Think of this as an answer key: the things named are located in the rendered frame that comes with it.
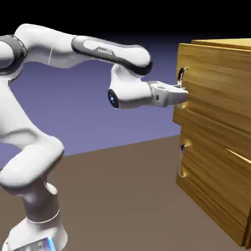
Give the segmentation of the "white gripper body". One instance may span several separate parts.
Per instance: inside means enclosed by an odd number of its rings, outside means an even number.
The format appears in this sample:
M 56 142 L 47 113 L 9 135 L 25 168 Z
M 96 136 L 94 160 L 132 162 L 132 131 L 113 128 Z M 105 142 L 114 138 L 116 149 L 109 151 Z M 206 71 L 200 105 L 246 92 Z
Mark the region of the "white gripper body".
M 174 85 L 167 85 L 167 105 L 177 105 L 188 100 L 188 91 Z

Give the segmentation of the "large wooden cabinet door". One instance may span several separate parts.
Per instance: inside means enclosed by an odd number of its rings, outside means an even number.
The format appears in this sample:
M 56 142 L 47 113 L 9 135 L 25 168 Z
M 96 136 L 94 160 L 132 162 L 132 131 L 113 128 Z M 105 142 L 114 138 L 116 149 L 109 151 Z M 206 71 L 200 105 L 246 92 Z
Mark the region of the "large wooden cabinet door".
M 189 100 L 176 109 L 177 122 L 251 123 L 251 50 L 179 44 L 182 67 L 189 68 L 182 80 Z

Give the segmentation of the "light wooden cabinet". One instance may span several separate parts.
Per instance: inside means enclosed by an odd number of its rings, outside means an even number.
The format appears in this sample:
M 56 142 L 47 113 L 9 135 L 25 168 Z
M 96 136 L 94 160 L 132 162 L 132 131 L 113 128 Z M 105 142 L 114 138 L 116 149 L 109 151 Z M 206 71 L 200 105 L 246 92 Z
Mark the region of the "light wooden cabinet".
M 173 115 L 177 185 L 251 250 L 251 38 L 181 43 L 176 74 L 189 93 Z

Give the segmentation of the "small wooden cabinet door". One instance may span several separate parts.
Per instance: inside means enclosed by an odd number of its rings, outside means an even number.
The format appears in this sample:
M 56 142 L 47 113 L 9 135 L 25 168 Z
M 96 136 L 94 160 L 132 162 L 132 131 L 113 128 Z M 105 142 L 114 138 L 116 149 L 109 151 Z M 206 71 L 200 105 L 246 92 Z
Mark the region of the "small wooden cabinet door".
M 178 185 L 241 247 L 251 249 L 251 123 L 179 120 L 186 177 Z

